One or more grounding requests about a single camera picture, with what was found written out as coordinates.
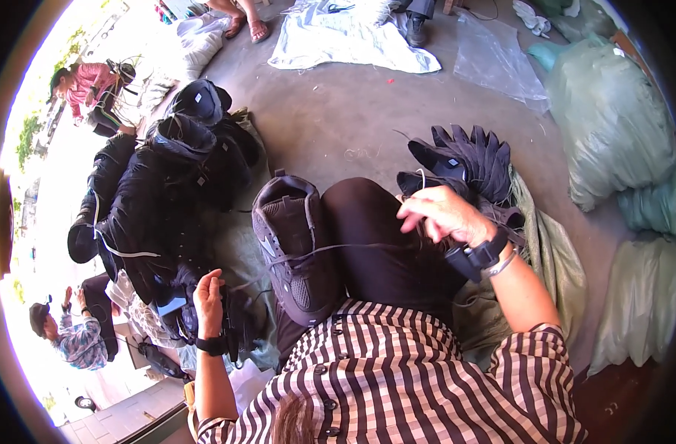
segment wristwatch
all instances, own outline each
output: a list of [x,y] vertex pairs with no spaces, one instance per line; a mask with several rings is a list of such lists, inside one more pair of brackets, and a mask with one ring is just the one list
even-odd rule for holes
[[197,338],[195,345],[210,356],[220,356],[229,351],[227,336],[208,337],[207,339]]
[[449,265],[470,280],[481,282],[481,271],[493,267],[499,262],[499,254],[509,241],[508,232],[499,227],[490,241],[484,241],[474,248],[467,244],[459,244],[451,248],[445,259]]

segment sandal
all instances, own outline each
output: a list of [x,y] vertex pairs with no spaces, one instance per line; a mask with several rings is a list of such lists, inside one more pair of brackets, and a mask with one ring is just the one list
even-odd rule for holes
[[247,22],[247,16],[242,16],[239,18],[232,18],[232,23],[229,26],[229,29],[224,32],[224,36],[227,37],[227,40],[235,38],[239,31],[242,30],[244,24]]
[[[251,32],[252,43],[262,42],[271,35],[271,32],[269,31],[269,28],[267,27],[266,23],[262,22],[261,20],[249,23],[249,31]],[[264,35],[262,37],[255,38],[255,36],[260,34],[262,31],[264,31]]]

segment button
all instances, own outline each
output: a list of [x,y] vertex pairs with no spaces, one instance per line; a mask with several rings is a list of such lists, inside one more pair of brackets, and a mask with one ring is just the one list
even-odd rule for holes
[[326,435],[330,436],[331,438],[334,436],[340,435],[340,429],[337,427],[331,427],[328,430],[326,430]]

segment bracelet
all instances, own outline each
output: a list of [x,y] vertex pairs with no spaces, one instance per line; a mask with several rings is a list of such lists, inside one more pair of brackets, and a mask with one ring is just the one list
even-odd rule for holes
[[490,267],[490,268],[485,269],[483,271],[484,276],[487,277],[487,278],[492,278],[495,275],[497,275],[498,273],[501,273],[503,271],[503,269],[505,269],[509,265],[509,263],[511,263],[511,261],[513,261],[513,258],[515,258],[517,254],[518,254],[518,247],[514,245],[513,251],[511,252],[511,254],[507,258],[504,259],[503,262],[497,263],[493,267]]

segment shoe tongue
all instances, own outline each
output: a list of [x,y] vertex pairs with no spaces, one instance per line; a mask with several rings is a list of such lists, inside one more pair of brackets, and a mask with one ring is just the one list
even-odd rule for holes
[[271,223],[285,254],[303,256],[313,251],[311,230],[306,221],[305,198],[284,196],[264,206],[264,214]]

